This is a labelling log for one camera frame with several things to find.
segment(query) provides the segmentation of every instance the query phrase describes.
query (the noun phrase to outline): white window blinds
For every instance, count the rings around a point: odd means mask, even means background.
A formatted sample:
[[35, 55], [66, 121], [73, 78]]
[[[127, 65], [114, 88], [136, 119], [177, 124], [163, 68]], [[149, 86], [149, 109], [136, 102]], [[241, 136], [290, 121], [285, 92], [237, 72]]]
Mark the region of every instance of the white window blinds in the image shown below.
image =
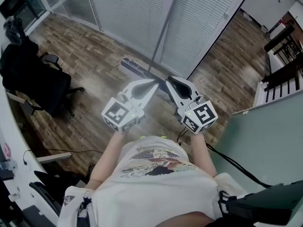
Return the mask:
[[164, 0], [93, 0], [101, 30], [151, 57]]
[[179, 75], [187, 70], [222, 19], [232, 0], [177, 0], [161, 64]]

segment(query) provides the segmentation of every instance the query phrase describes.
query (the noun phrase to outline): black chair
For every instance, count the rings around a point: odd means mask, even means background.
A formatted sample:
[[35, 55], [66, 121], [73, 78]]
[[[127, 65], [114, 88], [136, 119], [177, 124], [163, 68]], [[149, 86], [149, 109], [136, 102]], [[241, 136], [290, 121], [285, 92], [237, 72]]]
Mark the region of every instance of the black chair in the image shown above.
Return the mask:
[[[52, 117], [56, 116], [62, 104], [69, 107], [66, 95], [78, 90], [84, 91], [83, 87], [70, 89], [71, 76], [62, 71], [58, 57], [45, 54], [39, 58], [33, 50], [33, 42], [22, 43], [21, 46], [10, 44], [0, 58], [0, 74], [3, 77], [3, 86], [8, 90], [22, 92], [34, 99], [40, 107], [35, 110], [45, 110]], [[43, 63], [54, 64], [57, 69]]]
[[64, 202], [65, 191], [69, 186], [76, 186], [79, 181], [85, 184], [89, 182], [89, 176], [86, 177], [73, 172], [61, 172], [58, 177], [49, 175], [47, 173], [34, 171], [35, 175], [41, 182], [30, 183], [29, 186], [33, 188], [54, 210], [59, 216]]

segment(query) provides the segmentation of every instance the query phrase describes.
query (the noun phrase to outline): electrical cord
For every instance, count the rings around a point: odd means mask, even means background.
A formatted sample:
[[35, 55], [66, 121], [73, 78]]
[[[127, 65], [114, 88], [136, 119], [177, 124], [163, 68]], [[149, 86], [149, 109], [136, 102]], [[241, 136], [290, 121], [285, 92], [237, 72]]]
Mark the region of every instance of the electrical cord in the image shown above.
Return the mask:
[[181, 133], [184, 131], [186, 129], [186, 126], [184, 127], [184, 129], [179, 133], [179, 135], [178, 135], [178, 138], [177, 138], [177, 143], [179, 142], [179, 138], [180, 137], [182, 137], [187, 131], [185, 131], [182, 135], [181, 135]]
[[[180, 132], [178, 138], [177, 138], [177, 142], [179, 140], [179, 138], [181, 136], [183, 136], [186, 132], [184, 132], [182, 135], [181, 133], [185, 130], [185, 128]], [[250, 178], [251, 180], [253, 180], [255, 183], [261, 185], [262, 187], [265, 188], [269, 188], [271, 187], [271, 185], [265, 184], [263, 182], [261, 182], [258, 178], [256, 178], [252, 173], [250, 173], [248, 170], [246, 170], [244, 167], [242, 167], [238, 162], [236, 162], [235, 160], [231, 159], [230, 157], [228, 157], [227, 155], [217, 151], [214, 147], [212, 147], [210, 144], [206, 143], [206, 146], [213, 152], [217, 153], [219, 156], [221, 156], [223, 159], [225, 159], [226, 161], [228, 161], [230, 164], [232, 164], [235, 168], [237, 168], [239, 171], [241, 171], [244, 175], [246, 175], [248, 178]]]
[[[95, 150], [95, 149], [87, 149], [87, 150], [76, 151], [76, 150], [48, 149], [48, 148], [45, 148], [45, 149], [42, 149], [42, 150], [55, 150], [55, 151], [65, 151], [65, 152], [72, 152], [72, 153], [83, 153], [83, 152], [88, 152], [88, 151], [94, 151], [94, 152], [102, 153], [102, 151]], [[24, 156], [25, 156], [25, 153], [27, 153], [28, 151], [32, 151], [32, 150], [28, 149], [28, 150], [24, 151], [24, 154], [23, 154], [23, 163], [24, 163], [24, 165], [27, 165], [27, 162], [24, 160]]]

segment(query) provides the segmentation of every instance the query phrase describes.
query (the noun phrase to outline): graphic print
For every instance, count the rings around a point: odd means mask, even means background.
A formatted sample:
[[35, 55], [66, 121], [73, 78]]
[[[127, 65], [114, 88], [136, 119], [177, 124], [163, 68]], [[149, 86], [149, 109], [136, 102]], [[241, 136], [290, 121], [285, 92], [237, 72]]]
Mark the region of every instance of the graphic print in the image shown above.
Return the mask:
[[71, 196], [71, 195], [65, 196], [63, 204], [65, 206], [68, 205], [74, 198], [75, 198], [75, 196]]
[[187, 170], [198, 170], [198, 167], [191, 163], [183, 163], [174, 158], [154, 158], [147, 160], [136, 160], [131, 162], [131, 167], [122, 170], [121, 177], [142, 177], [170, 174]]
[[169, 157], [179, 157], [179, 156], [166, 150], [148, 149], [134, 155], [132, 159], [153, 159], [153, 158], [169, 158]]
[[[147, 149], [155, 149], [155, 146], [139, 146], [136, 150], [138, 152], [142, 152], [144, 150], [147, 150]], [[172, 149], [169, 149], [169, 148], [166, 148], [166, 147], [161, 147], [161, 146], [157, 146], [157, 150], [164, 150], [164, 151], [168, 151], [168, 152], [171, 152]]]

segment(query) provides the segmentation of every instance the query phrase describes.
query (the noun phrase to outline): person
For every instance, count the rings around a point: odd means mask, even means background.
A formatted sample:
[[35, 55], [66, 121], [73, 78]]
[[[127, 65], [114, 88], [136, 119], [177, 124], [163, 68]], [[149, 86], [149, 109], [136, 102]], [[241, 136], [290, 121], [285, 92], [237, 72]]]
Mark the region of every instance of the person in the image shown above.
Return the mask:
[[204, 227], [222, 217], [219, 189], [245, 193], [217, 175], [202, 133], [190, 136], [193, 164], [172, 140], [125, 138], [115, 132], [86, 187], [66, 190], [57, 226]]

